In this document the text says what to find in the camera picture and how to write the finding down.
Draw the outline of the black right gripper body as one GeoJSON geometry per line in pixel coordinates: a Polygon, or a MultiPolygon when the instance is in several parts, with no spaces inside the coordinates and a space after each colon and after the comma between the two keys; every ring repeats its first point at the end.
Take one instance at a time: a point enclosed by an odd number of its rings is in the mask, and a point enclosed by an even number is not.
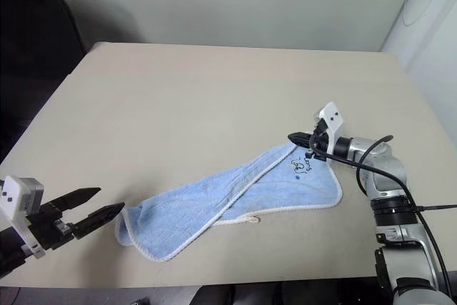
{"type": "Polygon", "coordinates": [[[309,141],[312,157],[329,157],[333,155],[333,151],[328,150],[330,145],[327,129],[328,125],[325,120],[319,119],[309,141]]]}

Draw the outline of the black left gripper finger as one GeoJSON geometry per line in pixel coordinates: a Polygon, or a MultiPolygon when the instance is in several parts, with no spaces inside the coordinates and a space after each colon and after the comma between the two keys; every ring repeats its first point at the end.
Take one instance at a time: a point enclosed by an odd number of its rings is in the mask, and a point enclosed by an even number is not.
{"type": "Polygon", "coordinates": [[[90,198],[100,192],[100,190],[100,187],[87,187],[64,194],[48,203],[49,213],[61,214],[63,211],[74,209],[86,203],[90,198]]]}
{"type": "Polygon", "coordinates": [[[76,239],[85,237],[113,220],[124,206],[124,202],[103,206],[99,210],[89,214],[85,219],[73,224],[72,234],[76,239]]]}

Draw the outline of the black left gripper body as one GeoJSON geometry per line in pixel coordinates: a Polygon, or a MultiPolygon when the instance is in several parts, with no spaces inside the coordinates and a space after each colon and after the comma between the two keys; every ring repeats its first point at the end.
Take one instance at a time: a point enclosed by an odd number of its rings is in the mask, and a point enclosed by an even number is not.
{"type": "Polygon", "coordinates": [[[62,211],[51,202],[41,205],[35,214],[27,215],[26,219],[29,230],[45,251],[56,250],[74,239],[71,229],[61,220],[62,211]]]}

